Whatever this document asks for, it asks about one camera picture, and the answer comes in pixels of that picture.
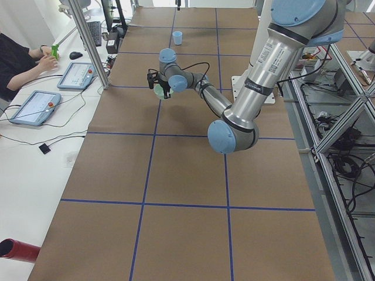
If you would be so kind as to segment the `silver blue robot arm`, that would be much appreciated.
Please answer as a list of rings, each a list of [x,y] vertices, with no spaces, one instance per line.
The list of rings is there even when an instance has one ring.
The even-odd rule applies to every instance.
[[[343,36],[347,1],[273,1],[268,39],[244,80],[234,102],[223,96],[202,73],[184,71],[174,50],[159,53],[159,69],[149,71],[150,88],[161,86],[164,98],[172,92],[195,90],[218,116],[207,130],[210,146],[222,154],[251,148],[258,141],[255,118],[281,76],[295,66],[298,51],[336,43]]]

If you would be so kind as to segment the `person's forearm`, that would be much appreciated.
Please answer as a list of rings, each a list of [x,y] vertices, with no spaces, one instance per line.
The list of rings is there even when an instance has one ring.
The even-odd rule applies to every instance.
[[[42,65],[37,65],[28,71],[13,76],[6,87],[11,91],[19,90],[26,83],[38,78],[42,72],[44,72]]]

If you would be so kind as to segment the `person's hand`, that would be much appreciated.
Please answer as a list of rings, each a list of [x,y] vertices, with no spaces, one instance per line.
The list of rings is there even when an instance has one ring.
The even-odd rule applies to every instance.
[[[37,67],[41,72],[54,70],[58,67],[57,58],[54,56],[43,56],[39,60]]]

